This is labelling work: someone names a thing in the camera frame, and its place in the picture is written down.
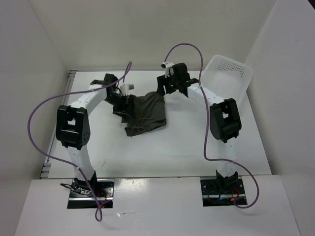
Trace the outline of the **olive green shorts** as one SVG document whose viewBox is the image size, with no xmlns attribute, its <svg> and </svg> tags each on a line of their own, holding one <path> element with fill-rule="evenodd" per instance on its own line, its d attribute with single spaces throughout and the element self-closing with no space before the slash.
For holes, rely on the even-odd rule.
<svg viewBox="0 0 315 236">
<path fill-rule="evenodd" d="M 166 125 L 164 96 L 151 91 L 144 96 L 129 95 L 113 107 L 113 114 L 122 118 L 128 137 L 137 136 Z"/>
</svg>

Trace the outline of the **white plastic basket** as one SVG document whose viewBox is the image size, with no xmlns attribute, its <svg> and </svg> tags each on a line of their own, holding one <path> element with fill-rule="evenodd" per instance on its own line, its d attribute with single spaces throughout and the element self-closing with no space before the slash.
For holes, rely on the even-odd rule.
<svg viewBox="0 0 315 236">
<path fill-rule="evenodd" d="M 215 55 L 202 72 L 201 82 L 223 98 L 233 98 L 240 106 L 252 80 L 254 70 L 241 62 Z"/>
</svg>

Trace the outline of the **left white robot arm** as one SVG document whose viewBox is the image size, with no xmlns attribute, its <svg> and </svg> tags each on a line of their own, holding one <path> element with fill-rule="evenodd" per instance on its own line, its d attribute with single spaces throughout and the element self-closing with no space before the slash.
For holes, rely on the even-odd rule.
<svg viewBox="0 0 315 236">
<path fill-rule="evenodd" d="M 99 191 L 96 171 L 92 167 L 87 144 L 91 137 L 89 115 L 105 101 L 117 111 L 123 111 L 131 102 L 128 92 L 133 84 L 122 83 L 113 74 L 103 80 L 93 80 L 87 92 L 69 105 L 57 110 L 56 138 L 65 147 L 74 164 L 75 178 L 71 188 L 80 194 L 94 196 Z"/>
</svg>

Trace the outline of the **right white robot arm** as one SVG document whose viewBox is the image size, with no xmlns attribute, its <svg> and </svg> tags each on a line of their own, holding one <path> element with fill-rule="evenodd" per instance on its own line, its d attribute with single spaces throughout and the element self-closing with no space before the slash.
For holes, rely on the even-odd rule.
<svg viewBox="0 0 315 236">
<path fill-rule="evenodd" d="M 174 64 L 164 61 L 161 64 L 165 74 L 157 77 L 157 92 L 161 95 L 176 91 L 205 106 L 206 131 L 203 145 L 203 156 L 207 161 L 225 162 L 225 166 L 216 171 L 216 188 L 221 193 L 227 193 L 233 188 L 238 178 L 238 172 L 231 172 L 235 161 L 234 144 L 242 128 L 237 102 L 233 98 L 224 99 L 205 88 L 201 79 L 191 78 L 185 63 Z M 218 158 L 207 156 L 209 133 L 218 141 L 220 154 Z"/>
</svg>

